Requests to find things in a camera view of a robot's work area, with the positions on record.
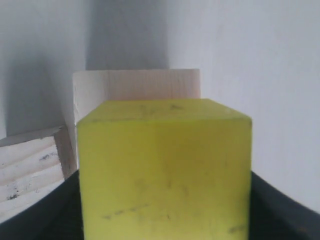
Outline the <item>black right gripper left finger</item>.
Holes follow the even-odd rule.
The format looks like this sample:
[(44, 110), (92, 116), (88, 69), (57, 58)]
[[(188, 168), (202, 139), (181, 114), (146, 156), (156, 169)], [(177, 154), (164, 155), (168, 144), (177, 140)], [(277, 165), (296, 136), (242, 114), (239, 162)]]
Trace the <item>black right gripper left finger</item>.
[(21, 213), (0, 224), (2, 240), (83, 240), (79, 172)]

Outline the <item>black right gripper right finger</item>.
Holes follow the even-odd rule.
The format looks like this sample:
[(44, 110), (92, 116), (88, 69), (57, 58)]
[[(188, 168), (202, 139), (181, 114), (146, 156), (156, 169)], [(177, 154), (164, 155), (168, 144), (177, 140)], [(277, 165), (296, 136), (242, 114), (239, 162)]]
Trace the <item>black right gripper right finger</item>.
[(250, 240), (319, 240), (320, 214), (251, 173)]

